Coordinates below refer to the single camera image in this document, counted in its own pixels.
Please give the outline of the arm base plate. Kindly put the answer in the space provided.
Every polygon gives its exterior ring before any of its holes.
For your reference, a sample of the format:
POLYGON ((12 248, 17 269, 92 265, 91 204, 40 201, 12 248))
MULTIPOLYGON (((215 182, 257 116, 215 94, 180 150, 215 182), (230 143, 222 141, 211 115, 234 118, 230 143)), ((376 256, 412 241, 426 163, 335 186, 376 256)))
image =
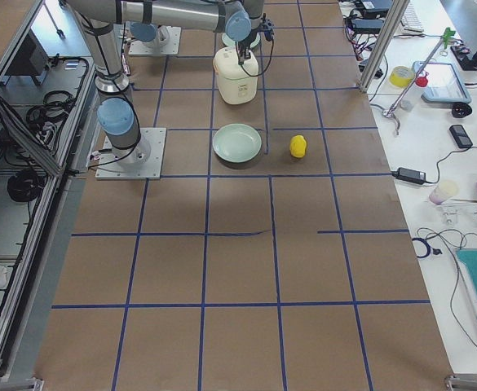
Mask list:
POLYGON ((144 25, 138 27, 132 24, 130 28, 129 55, 133 56, 163 56, 177 55, 181 36, 180 27, 161 25, 144 25))
POLYGON ((108 137, 104 137, 102 153, 95 178, 98 180, 141 180, 161 178, 161 167, 166 144, 166 128, 144 127, 141 138, 134 150, 126 152, 113 149, 108 137))

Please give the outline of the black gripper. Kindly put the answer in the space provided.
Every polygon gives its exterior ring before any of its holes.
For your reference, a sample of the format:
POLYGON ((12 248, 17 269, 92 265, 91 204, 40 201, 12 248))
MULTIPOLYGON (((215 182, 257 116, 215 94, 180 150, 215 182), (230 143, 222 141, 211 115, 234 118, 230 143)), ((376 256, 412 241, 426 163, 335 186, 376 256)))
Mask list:
POLYGON ((236 45, 238 64, 243 65, 248 59, 248 46, 251 46, 257 37, 263 35, 268 42, 273 42, 275 38, 274 29, 274 23, 267 18, 265 13, 260 18, 253 20, 253 27, 249 35, 236 45))

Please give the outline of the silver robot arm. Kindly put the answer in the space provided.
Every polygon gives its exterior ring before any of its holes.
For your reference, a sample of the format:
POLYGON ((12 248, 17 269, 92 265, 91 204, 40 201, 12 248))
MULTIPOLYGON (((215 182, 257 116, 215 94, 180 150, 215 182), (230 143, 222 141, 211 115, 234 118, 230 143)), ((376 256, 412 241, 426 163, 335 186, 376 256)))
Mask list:
POLYGON ((121 62, 113 27, 135 22, 226 33, 237 43, 238 64, 250 57, 258 34, 274 39, 274 24, 263 12, 263 1, 68 1, 93 57, 95 85, 101 101, 132 99, 129 77, 121 62))
POLYGON ((170 41, 170 33, 165 25, 132 22, 130 32, 137 41, 152 49, 160 49, 170 41))

